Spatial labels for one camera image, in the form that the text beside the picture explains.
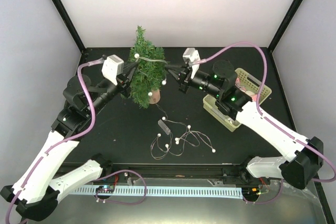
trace fairy light wire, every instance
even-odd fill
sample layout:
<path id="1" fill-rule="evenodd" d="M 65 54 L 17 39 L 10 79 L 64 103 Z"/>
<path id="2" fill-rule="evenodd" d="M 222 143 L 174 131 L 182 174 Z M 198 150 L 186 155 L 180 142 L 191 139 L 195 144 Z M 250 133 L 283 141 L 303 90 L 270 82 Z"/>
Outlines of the fairy light wire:
<path id="1" fill-rule="evenodd" d="M 186 125 L 185 123 L 182 123 L 182 122 L 175 122 L 175 121 L 172 121 L 172 120 L 168 120 L 168 114 L 166 113 L 166 111 L 165 111 L 160 105 L 158 105 L 157 103 L 156 103 L 156 106 L 157 106 L 157 108 L 158 108 L 160 111 L 162 111 L 162 112 L 164 113 L 164 115 L 165 115 L 165 119 L 164 119 L 164 121 L 165 121 L 165 122 L 169 122 L 169 123 L 174 123 L 174 124 L 180 124 L 180 125 L 183 125 L 183 126 L 185 127 L 186 130 L 185 130 L 185 132 L 184 132 L 180 137 L 177 137 L 177 141 L 175 142 L 176 144 L 178 144 L 180 141 L 182 141 L 182 150 L 181 150 L 180 153 L 174 153 L 174 152 L 171 151 L 172 142 L 173 142 L 173 134 L 172 134 L 172 132 L 169 133 L 169 138 L 170 138 L 170 140 L 169 140 L 169 143 L 166 144 L 166 149 L 165 149 L 165 150 L 159 146 L 159 139 L 160 139 L 160 137 L 161 137 L 161 134 L 159 133 L 159 134 L 157 135 L 157 137 L 153 140 L 153 142 L 151 143 L 151 146 L 150 146 L 151 156 L 152 156 L 154 159 L 156 159 L 156 160 L 161 160 L 161 159 L 163 159 L 168 153 L 169 153 L 169 154 L 172 154 L 173 156 L 181 156 L 181 155 L 184 153 L 185 145 L 186 145 L 186 144 L 189 144 L 189 145 L 192 146 L 192 147 L 199 147 L 199 146 L 201 145 L 200 140 L 201 140 L 204 144 L 206 144 L 208 147 L 210 147 L 210 148 L 212 149 L 213 153 L 215 152 L 215 149 L 212 147 L 211 140 L 210 140 L 210 138 L 209 138 L 207 135 L 205 135 L 204 133 L 199 132 L 199 131 L 192 131 L 192 130 L 190 130 L 190 129 L 188 128 L 189 125 Z M 197 141 L 196 144 L 194 144 L 194 143 L 192 143 L 192 142 L 190 142 L 190 141 L 187 140 L 187 137 L 188 137 L 189 135 L 192 135 L 192 136 L 195 138 L 195 140 Z M 158 149 L 163 153 L 161 156 L 154 156 L 154 154 L 153 154 L 153 149 L 154 149 L 155 145 L 156 145 L 156 146 L 158 147 Z"/>

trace yellow basket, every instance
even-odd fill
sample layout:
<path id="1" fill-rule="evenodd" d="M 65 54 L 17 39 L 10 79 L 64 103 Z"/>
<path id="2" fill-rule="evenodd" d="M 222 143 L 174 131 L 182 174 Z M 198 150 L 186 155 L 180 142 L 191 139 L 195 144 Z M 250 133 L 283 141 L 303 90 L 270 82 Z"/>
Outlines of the yellow basket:
<path id="1" fill-rule="evenodd" d="M 238 78 L 240 80 L 240 85 L 244 86 L 246 91 L 252 91 L 253 93 L 258 93 L 259 86 L 261 85 L 261 81 L 257 78 L 246 72 L 242 68 L 237 68 L 236 73 L 238 74 Z M 264 85 L 260 96 L 260 104 L 262 104 L 267 97 L 272 93 L 272 89 L 268 86 Z M 240 125 L 237 120 L 234 121 L 227 115 L 223 115 L 218 107 L 215 105 L 216 99 L 211 96 L 207 95 L 203 98 L 203 108 L 209 112 L 215 119 L 217 119 L 222 125 L 228 128 L 229 131 L 234 132 Z"/>

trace black enclosure frame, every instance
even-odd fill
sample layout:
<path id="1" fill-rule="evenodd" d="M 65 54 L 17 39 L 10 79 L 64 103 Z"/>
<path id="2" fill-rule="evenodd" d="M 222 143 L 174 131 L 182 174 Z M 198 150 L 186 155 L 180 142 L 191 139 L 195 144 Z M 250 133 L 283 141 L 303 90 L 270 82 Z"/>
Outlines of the black enclosure frame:
<path id="1" fill-rule="evenodd" d="M 285 33 L 288 25 L 290 24 L 291 20 L 293 19 L 296 11 L 300 7 L 302 1 L 303 0 L 293 0 L 293 2 L 291 3 L 286 15 L 284 16 L 284 19 L 282 20 L 278 30 L 276 31 L 271 43 L 267 47 L 268 52 L 271 55 L 272 64 L 274 66 L 275 66 L 275 62 L 274 62 L 274 58 L 273 58 L 272 53 L 275 50 L 275 48 L 277 47 L 277 45 L 279 44 L 283 34 Z M 73 25 L 73 23 L 72 23 L 69 15 L 68 15 L 64 5 L 62 3 L 62 1 L 61 0 L 52 0 L 52 2 L 54 3 L 59 15 L 62 17 L 62 19 L 63 19 L 65 25 L 67 26 L 71 36 L 73 37 L 78 49 L 81 52 L 81 58 L 80 58 L 79 64 L 85 62 L 86 61 L 86 55 L 87 55 L 87 48 L 85 47 L 85 45 L 83 44 L 79 34 L 77 33 L 76 28 Z M 287 113 L 288 113 L 288 115 L 290 117 L 290 120 L 291 120 L 291 128 L 296 131 L 295 124 L 294 124 L 294 121 L 292 119 L 292 116 L 291 116 L 291 113 L 290 113 L 290 110 L 289 110 L 289 106 L 288 106 L 288 103 L 287 103 L 287 99 L 286 99 L 283 87 L 281 85 L 279 74 L 278 74 L 278 72 L 276 72 L 276 74 L 277 74 L 277 80 L 280 84 L 281 94 L 282 94 L 282 96 L 283 96 L 283 98 L 286 102 Z M 325 215 L 325 218 L 326 218 L 327 222 L 329 224 L 335 223 L 334 220 L 333 220 L 333 216 L 331 214 L 330 207 L 328 205 L 326 195 L 324 194 L 321 183 L 315 183 L 315 186 L 316 186 L 318 196 L 320 198 L 320 201 L 321 201 L 321 204 L 322 204 L 322 207 L 323 207 L 323 212 L 324 212 L 324 215 Z"/>

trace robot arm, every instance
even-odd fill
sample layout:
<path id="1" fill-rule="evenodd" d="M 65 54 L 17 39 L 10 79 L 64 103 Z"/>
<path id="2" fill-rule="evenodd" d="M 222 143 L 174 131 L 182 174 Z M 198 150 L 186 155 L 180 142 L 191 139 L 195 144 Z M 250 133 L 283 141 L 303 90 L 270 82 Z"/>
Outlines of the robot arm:
<path id="1" fill-rule="evenodd" d="M 124 67 L 120 58 L 110 56 L 104 61 L 102 69 L 106 79 L 97 86 L 92 87 L 91 80 L 83 75 L 97 114 L 118 93 L 129 97 L 130 83 L 137 66 L 138 63 L 133 62 Z M 66 142 L 62 140 L 84 131 L 91 121 L 90 107 L 77 76 L 69 80 L 64 96 L 68 105 L 52 124 L 41 151 L 27 172 L 14 185 L 5 186 L 0 192 L 8 202 L 20 192 L 14 204 L 17 205 L 17 212 L 27 219 L 41 221 L 47 218 L 70 192 L 99 178 L 111 163 L 98 154 L 81 167 L 53 179 L 58 168 L 79 144 L 81 138 Z"/>
<path id="2" fill-rule="evenodd" d="M 303 143 L 323 153 L 323 143 L 317 137 L 311 140 L 292 131 L 277 121 L 264 110 L 257 110 L 257 104 L 251 97 L 235 86 L 237 73 L 229 61 L 217 61 L 213 65 L 212 75 L 194 68 L 198 52 L 188 48 L 182 66 L 167 65 L 166 70 L 179 83 L 182 92 L 189 87 L 203 90 L 216 98 L 216 106 L 233 120 L 237 119 L 267 142 L 274 146 L 282 157 L 255 157 L 247 164 L 246 169 L 254 177 L 284 178 L 296 188 L 304 189 L 307 183 L 317 174 L 323 160 L 315 153 L 296 142 Z"/>

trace artificial christmas tree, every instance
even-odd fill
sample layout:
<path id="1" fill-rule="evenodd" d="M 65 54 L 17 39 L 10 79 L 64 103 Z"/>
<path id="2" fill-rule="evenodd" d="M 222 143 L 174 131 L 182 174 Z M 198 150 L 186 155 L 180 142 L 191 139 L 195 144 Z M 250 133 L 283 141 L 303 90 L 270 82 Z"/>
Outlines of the artificial christmas tree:
<path id="1" fill-rule="evenodd" d="M 157 103 L 160 99 L 160 87 L 165 79 L 165 70 L 162 47 L 155 47 L 152 42 L 144 38 L 145 29 L 138 26 L 136 31 L 136 41 L 131 48 L 129 61 L 139 61 L 139 66 L 131 82 L 131 98 L 143 108 L 148 108 L 150 103 Z"/>

